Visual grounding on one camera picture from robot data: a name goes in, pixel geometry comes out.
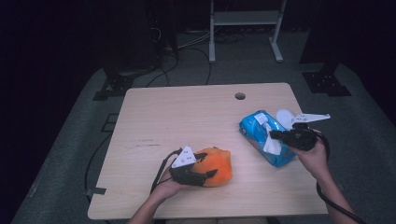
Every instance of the white shelf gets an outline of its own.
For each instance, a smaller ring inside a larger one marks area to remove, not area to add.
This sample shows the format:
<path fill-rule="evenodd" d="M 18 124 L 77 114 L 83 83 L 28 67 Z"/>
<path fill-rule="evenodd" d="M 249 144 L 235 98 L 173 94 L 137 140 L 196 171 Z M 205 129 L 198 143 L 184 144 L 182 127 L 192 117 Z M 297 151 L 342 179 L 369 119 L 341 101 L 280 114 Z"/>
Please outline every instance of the white shelf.
<path fill-rule="evenodd" d="M 279 11 L 229 11 L 215 12 L 214 25 L 276 24 Z"/>

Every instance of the human hand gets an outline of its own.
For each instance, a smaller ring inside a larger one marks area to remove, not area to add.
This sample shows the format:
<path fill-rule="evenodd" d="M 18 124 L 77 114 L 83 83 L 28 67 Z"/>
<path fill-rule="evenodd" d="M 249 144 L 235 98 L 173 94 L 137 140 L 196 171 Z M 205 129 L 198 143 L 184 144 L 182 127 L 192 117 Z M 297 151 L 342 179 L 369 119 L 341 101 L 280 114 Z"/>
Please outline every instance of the human hand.
<path fill-rule="evenodd" d="M 187 185 L 181 185 L 172 179 L 168 166 L 163 172 L 157 187 L 152 191 L 151 195 L 159 200 L 166 200 L 175 196 L 181 189 L 185 189 L 187 187 Z"/>
<path fill-rule="evenodd" d="M 290 147 L 290 149 L 298 156 L 305 169 L 315 179 L 326 177 L 330 174 L 327 166 L 326 148 L 321 139 L 318 138 L 315 146 L 308 151 L 303 151 L 295 147 Z"/>

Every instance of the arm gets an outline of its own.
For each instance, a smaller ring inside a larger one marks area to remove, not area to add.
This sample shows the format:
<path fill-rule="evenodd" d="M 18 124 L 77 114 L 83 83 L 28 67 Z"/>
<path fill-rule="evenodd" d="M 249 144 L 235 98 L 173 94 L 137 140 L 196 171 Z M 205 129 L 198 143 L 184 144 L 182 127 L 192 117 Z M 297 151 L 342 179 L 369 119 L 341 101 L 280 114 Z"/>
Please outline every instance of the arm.
<path fill-rule="evenodd" d="M 176 195 L 181 189 L 187 187 L 172 180 L 169 167 L 163 173 L 159 183 L 160 184 L 152 191 L 127 224 L 149 224 L 157 208 L 164 203 L 166 199 Z"/>
<path fill-rule="evenodd" d="M 309 151 L 302 151 L 293 147 L 290 149 L 299 157 L 306 170 L 318 181 L 323 194 L 332 202 L 354 214 L 352 207 L 330 174 L 327 166 L 326 148 L 322 141 L 318 139 L 316 145 Z M 357 223 L 328 204 L 326 204 L 326 207 L 333 223 Z"/>

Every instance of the wet wipes package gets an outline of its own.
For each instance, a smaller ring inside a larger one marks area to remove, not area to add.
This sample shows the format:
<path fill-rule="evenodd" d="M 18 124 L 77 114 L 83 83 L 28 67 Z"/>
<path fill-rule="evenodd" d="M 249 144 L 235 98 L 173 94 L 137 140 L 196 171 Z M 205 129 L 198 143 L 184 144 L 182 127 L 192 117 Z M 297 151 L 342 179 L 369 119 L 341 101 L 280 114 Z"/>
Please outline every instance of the wet wipes package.
<path fill-rule="evenodd" d="M 286 129 L 265 110 L 259 110 L 239 123 L 239 132 L 253 145 L 271 165 L 280 167 L 291 161 L 295 154 L 288 146 L 270 137 L 270 131 Z"/>

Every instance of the gray mat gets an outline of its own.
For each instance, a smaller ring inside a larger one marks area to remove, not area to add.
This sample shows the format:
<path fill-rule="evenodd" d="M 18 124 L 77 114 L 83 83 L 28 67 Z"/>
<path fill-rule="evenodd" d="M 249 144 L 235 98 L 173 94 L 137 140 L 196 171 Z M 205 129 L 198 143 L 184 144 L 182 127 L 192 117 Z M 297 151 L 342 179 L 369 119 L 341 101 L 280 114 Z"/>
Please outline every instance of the gray mat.
<path fill-rule="evenodd" d="M 394 222 L 394 125 L 363 88 L 357 75 L 343 65 L 335 74 L 352 96 L 329 97 L 324 93 L 310 92 L 302 72 L 318 67 L 298 64 L 307 33 L 281 33 L 278 44 L 284 56 L 283 63 L 276 62 L 268 36 L 245 35 L 244 40 L 235 44 L 216 45 L 217 61 L 210 65 L 211 69 L 205 55 L 196 50 L 207 54 L 207 43 L 194 45 L 196 49 L 182 50 L 177 67 L 167 73 L 170 85 L 205 85 L 209 71 L 209 85 L 289 83 L 303 112 L 332 115 L 331 119 L 314 122 L 310 126 L 322 130 L 329 138 L 332 150 L 330 169 L 356 212 L 368 223 Z M 180 35 L 178 42 L 187 43 L 192 38 Z M 163 69 L 166 71 L 175 63 L 175 58 L 165 57 Z M 162 72 L 156 70 L 137 78 L 133 88 L 145 88 Z M 84 183 L 87 177 L 89 189 L 96 184 L 109 143 L 109 139 L 106 140 L 109 133 L 102 129 L 108 116 L 119 113 L 122 105 L 122 97 L 92 100 L 105 80 L 103 70 L 92 75 L 37 176 L 35 191 L 27 195 L 13 223 L 104 223 L 87 217 L 89 202 Z M 167 85 L 162 76 L 150 87 Z M 87 172 L 90 160 L 92 163 Z M 330 223 L 326 215 L 280 217 L 279 220 L 282 224 Z M 126 220 L 109 222 L 125 223 Z"/>

